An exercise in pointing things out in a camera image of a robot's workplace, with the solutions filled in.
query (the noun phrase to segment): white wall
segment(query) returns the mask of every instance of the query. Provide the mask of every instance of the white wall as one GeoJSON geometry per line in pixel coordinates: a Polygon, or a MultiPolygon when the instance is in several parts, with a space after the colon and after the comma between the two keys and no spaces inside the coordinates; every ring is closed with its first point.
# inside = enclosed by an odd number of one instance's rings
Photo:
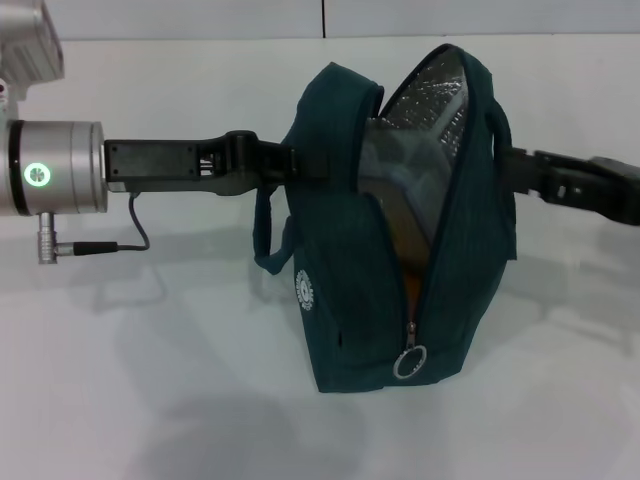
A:
{"type": "MultiPolygon", "coordinates": [[[[517,145],[640,165],[640,37],[447,40],[493,72],[517,145]]],[[[109,138],[278,140],[329,61],[390,94],[440,43],[68,43],[68,78],[22,112],[109,138]]],[[[35,219],[0,219],[0,478],[637,480],[640,229],[519,198],[520,259],[460,375],[320,395],[291,265],[253,265],[253,201],[142,195],[149,252],[52,268],[35,219]]],[[[276,232],[286,214],[278,196],[276,232]]],[[[123,195],[59,233],[137,239],[123,195]]]]}
{"type": "Polygon", "coordinates": [[[321,37],[320,0],[48,0],[64,39],[321,37]]]}
{"type": "Polygon", "coordinates": [[[326,0],[327,36],[640,32],[635,0],[326,0]]]}

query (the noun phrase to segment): dark green bag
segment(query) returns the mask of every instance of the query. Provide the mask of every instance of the dark green bag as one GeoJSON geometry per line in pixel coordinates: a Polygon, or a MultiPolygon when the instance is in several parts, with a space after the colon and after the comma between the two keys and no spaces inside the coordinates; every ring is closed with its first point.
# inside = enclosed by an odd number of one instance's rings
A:
{"type": "Polygon", "coordinates": [[[494,156],[511,144],[511,134],[489,71],[443,45],[378,115],[382,95],[374,82],[335,64],[307,87],[283,143],[329,159],[330,181],[287,185],[291,216],[273,255],[273,192],[258,191],[256,262],[275,274],[294,256],[322,392],[425,385],[459,372],[505,265],[516,256],[513,193],[499,183],[494,156]],[[363,175],[380,172],[407,185],[430,244],[411,319],[383,206],[358,187],[363,175]]]}

